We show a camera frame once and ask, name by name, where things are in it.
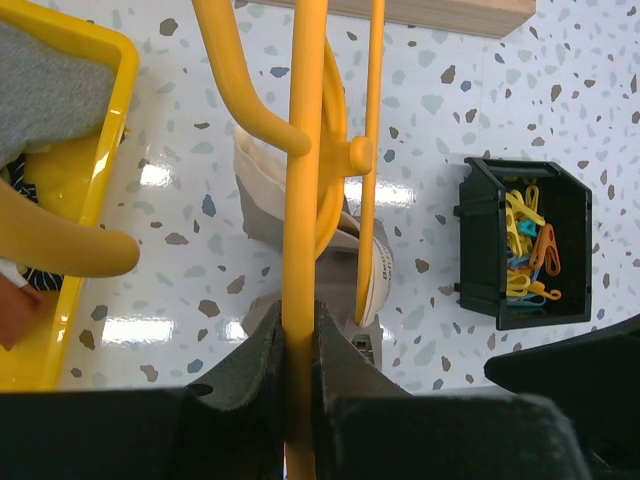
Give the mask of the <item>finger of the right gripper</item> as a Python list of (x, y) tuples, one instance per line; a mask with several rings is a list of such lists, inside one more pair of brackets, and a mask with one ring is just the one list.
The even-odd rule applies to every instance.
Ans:
[(485, 376), (552, 400), (596, 470), (639, 468), (639, 317), (491, 358)]

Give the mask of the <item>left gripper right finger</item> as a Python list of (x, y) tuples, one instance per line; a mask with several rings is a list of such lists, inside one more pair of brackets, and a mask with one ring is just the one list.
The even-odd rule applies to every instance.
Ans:
[(510, 394), (415, 396), (389, 380), (315, 305), (315, 473), (319, 479), (590, 479), (568, 419)]

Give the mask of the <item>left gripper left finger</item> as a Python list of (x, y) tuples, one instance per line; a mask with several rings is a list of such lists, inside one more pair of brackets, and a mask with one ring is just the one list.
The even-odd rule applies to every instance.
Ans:
[(253, 333), (185, 386), (6, 393), (4, 479), (279, 479), (283, 330), (273, 303)]

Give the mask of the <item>rust orange underwear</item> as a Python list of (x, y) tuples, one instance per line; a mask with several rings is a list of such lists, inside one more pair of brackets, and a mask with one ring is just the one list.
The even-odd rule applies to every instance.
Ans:
[(45, 304), (44, 295), (31, 285), (18, 287), (1, 275), (1, 346), (5, 351), (11, 351), (28, 333)]

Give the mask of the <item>grey underwear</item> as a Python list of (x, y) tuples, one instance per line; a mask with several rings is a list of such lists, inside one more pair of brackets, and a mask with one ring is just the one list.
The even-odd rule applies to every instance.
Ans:
[[(243, 128), (234, 128), (233, 167), (248, 238), (280, 249), (283, 242), (285, 166)], [(355, 322), (360, 218), (343, 204), (338, 228), (316, 261), (316, 299), (334, 323), (376, 368), (382, 367), (383, 329), (378, 312), (393, 277), (393, 253), (383, 224), (374, 222), (373, 262), (363, 320)]]
[(101, 127), (114, 84), (111, 69), (64, 53), (1, 24), (1, 164)]

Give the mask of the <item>yellow hanger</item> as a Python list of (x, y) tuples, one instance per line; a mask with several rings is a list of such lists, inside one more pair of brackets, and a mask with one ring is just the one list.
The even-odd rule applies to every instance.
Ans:
[[(258, 98), (249, 77), (232, 5), (198, 1), (194, 5), (211, 69), (222, 99), (249, 134), (288, 156), (286, 214), (297, 224), (285, 231), (285, 337), (296, 383), (290, 390), (292, 436), (285, 443), (287, 467), (294, 479), (315, 477), (311, 437), (310, 375), (302, 364), (310, 357), (313, 330), (312, 267), (331, 239), (342, 209), (348, 176), (375, 177), (374, 135), (346, 139), (343, 89), (327, 44), (324, 1), (295, 5), (290, 114), (282, 119)], [(81, 225), (49, 211), (24, 207), (19, 194), (1, 188), (1, 254), (65, 278), (117, 276), (139, 257), (131, 237), (97, 226)], [(10, 221), (22, 210), (33, 217), (34, 232), (23, 244), (10, 233)]]

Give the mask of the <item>navy striped underwear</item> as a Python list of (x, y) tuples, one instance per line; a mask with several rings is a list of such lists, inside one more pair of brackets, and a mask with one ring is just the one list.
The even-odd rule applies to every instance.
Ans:
[[(28, 208), (28, 213), (33, 213), (39, 206), (37, 188), (33, 183), (25, 180), (26, 155), (21, 154), (15, 160), (1, 168), (1, 179), (6, 182), (24, 201), (20, 206), (24, 207), (29, 201), (34, 205)], [(15, 240), (23, 244), (29, 239), (29, 234), (34, 232), (33, 217), (27, 216), (22, 210), (16, 214), (16, 218), (10, 221), (10, 233), (15, 234)], [(1, 260), (1, 273), (16, 287), (22, 288), (29, 285), (36, 291), (59, 291), (62, 287), (64, 276), (34, 268), (31, 264), (25, 264), (22, 255), (18, 262), (8, 259)]]

